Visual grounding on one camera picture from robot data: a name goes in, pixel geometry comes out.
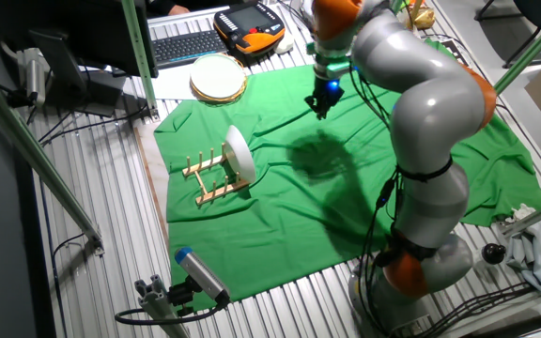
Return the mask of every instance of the white plate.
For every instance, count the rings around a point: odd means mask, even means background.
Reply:
[[[209,54],[193,63],[191,79],[200,93],[213,99],[226,99],[240,92],[245,73],[234,58]]]
[[[243,179],[250,183],[255,182],[255,168],[252,153],[245,139],[235,126],[229,126],[226,133],[226,157],[234,172],[240,172]]]

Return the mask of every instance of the person's hand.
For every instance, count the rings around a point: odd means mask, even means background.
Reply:
[[[189,13],[189,10],[183,6],[174,5],[168,12],[168,15],[179,15],[179,14],[185,14],[185,13]]]

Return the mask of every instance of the green fabric sheet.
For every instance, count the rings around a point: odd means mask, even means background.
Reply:
[[[342,79],[344,97],[322,121],[303,101],[313,83],[311,67],[253,75],[238,102],[212,107],[183,101],[155,131],[170,173],[171,257],[191,246],[226,283],[232,300],[357,256],[379,191],[394,171],[390,134],[349,77]],[[399,95],[378,87],[375,92],[391,111]],[[219,154],[230,125],[241,131],[253,153],[257,180],[198,207],[195,176],[181,174],[185,158],[195,163],[203,151],[206,160],[211,147]],[[471,185],[463,222],[488,226],[520,203],[541,208],[530,154],[499,118],[456,145],[453,157]],[[213,180],[224,184],[225,170],[216,166],[202,172],[208,190]],[[385,210],[378,223],[389,230]],[[377,231],[375,245],[381,243],[383,234]],[[174,259],[171,271],[173,284],[184,281],[186,273]],[[212,305],[204,293],[195,296],[195,310]]]

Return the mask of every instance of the computer monitor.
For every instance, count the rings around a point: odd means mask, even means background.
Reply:
[[[155,78],[146,9],[135,10],[149,75]],[[125,78],[85,73],[78,65],[109,65],[139,76],[122,4],[116,0],[0,0],[0,39],[13,51],[40,49],[54,74],[46,104],[110,115]]]

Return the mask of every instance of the blue light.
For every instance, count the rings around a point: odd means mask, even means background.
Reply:
[[[330,90],[335,90],[337,88],[339,88],[339,81],[335,80],[335,81],[329,82],[329,89]]]

